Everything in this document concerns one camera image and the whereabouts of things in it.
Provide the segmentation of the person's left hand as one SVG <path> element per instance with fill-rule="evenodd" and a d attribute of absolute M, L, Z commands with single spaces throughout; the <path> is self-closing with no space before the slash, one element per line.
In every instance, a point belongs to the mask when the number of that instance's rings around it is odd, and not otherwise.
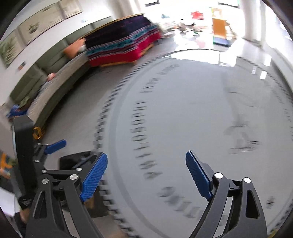
<path fill-rule="evenodd" d="M 30 216 L 30 208 L 20 209 L 20 219 L 23 223 L 27 224 Z"/>

